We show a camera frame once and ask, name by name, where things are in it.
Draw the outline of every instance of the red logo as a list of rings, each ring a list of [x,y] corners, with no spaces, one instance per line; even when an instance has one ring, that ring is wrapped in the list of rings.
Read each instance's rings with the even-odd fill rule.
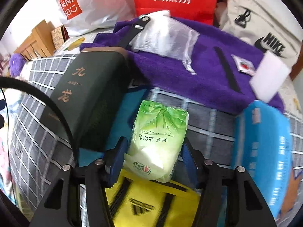
[[[60,5],[67,17],[67,20],[72,19],[82,13],[77,0],[60,0]]]

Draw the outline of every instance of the black cord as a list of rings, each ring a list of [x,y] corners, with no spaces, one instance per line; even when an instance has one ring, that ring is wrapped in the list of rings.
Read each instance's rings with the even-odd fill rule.
[[[5,94],[3,89],[0,87],[2,93],[3,93],[3,97],[5,100],[5,105],[6,105],[6,112],[7,112],[7,153],[9,156],[9,108],[7,106],[7,102],[6,102],[6,98],[5,98]],[[9,158],[9,174],[11,176],[11,182],[12,182],[12,189],[13,189],[13,195],[14,195],[14,199],[15,199],[15,204],[17,205],[17,201],[16,201],[16,196],[15,196],[15,190],[14,190],[14,184],[13,184],[13,176],[12,176],[12,169],[11,169],[11,160]]]

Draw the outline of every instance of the nike swoosh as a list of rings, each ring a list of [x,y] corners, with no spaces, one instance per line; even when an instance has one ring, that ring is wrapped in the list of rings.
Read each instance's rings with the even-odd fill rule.
[[[255,42],[255,47],[257,48],[257,49],[260,49],[263,53],[265,53],[267,50],[269,50],[269,49],[266,49],[266,48],[264,48],[262,45],[261,45],[261,41],[263,40],[263,38],[264,37],[261,37],[260,39],[258,39],[256,42]],[[286,57],[283,57],[283,56],[281,56],[281,55],[279,55],[279,53],[278,52],[274,52],[274,51],[272,51],[272,50],[269,50],[269,51],[271,51],[271,52],[273,52],[276,56],[279,56],[279,57],[281,57],[281,58],[286,58]]]

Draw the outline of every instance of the purple cloth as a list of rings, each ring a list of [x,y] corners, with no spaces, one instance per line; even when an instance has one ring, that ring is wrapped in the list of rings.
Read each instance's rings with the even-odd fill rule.
[[[21,54],[13,54],[9,60],[10,75],[17,77],[20,75],[26,60]]]
[[[143,51],[137,53],[128,51],[130,59],[144,77],[151,84],[166,91],[230,114],[239,114],[251,102],[256,100],[256,96],[249,85],[251,76],[238,72],[231,55],[251,61],[257,69],[263,58],[263,53],[213,26],[187,19],[175,19],[200,33],[191,56],[191,66],[197,75],[191,75],[180,60],[160,57]],[[93,43],[82,43],[80,50],[88,47],[117,45],[134,21],[118,22],[113,33],[98,34]],[[221,48],[242,93],[238,93],[229,87],[226,73],[214,47]],[[283,102],[278,94],[269,102],[269,105],[281,112],[284,111]]]

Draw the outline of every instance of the adidas logo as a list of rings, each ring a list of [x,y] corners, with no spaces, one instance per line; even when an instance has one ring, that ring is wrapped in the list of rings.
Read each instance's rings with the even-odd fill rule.
[[[134,215],[141,215],[148,213],[152,210],[155,210],[155,207],[152,205],[148,205],[144,202],[137,201],[133,198],[130,198],[129,201],[131,202],[132,205],[132,210]]]
[[[255,47],[260,49],[263,53],[270,50],[279,57],[282,57],[281,54],[285,49],[285,46],[271,33],[268,33],[266,37],[261,37],[257,40],[255,42]]]

